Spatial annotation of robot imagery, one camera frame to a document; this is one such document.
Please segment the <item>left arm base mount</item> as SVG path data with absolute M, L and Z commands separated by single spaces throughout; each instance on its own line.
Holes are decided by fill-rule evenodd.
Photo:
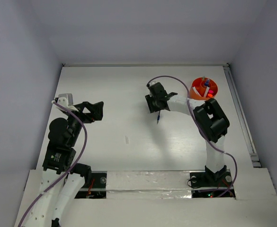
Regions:
M 76 199 L 105 199 L 107 172 L 92 172 L 91 180 L 85 184 L 78 193 Z

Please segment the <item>black capped white marker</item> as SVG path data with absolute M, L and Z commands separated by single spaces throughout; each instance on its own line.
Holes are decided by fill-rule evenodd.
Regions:
M 210 89 L 210 87 L 206 87 L 206 90 L 205 90 L 205 92 L 204 92 L 203 97 L 206 97 L 206 96 L 207 96 L 207 94 L 208 94 L 208 92 L 209 92 L 209 89 Z

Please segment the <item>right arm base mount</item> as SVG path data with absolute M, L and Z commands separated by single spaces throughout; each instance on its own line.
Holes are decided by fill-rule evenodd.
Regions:
M 205 171 L 191 172 L 187 185 L 191 188 L 192 198 L 235 198 L 235 191 L 231 187 L 232 176 L 229 170 L 218 180 L 212 180 Z

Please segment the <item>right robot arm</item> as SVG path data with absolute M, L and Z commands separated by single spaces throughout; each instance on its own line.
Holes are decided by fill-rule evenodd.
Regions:
M 150 113 L 163 110 L 191 116 L 200 134 L 206 141 L 205 181 L 216 185 L 226 173 L 224 140 L 230 122 L 214 98 L 195 100 L 167 93 L 160 82 L 147 84 L 149 94 L 145 96 Z

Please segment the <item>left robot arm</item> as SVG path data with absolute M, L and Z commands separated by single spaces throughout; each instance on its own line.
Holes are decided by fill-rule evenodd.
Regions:
M 71 105 L 67 98 L 57 97 L 52 104 L 67 118 L 56 118 L 49 125 L 38 195 L 21 217 L 19 227 L 61 226 L 80 188 L 91 183 L 91 167 L 79 163 L 84 150 L 77 154 L 74 146 L 81 131 L 84 132 L 83 146 L 87 145 L 85 125 L 102 120 L 104 103 Z

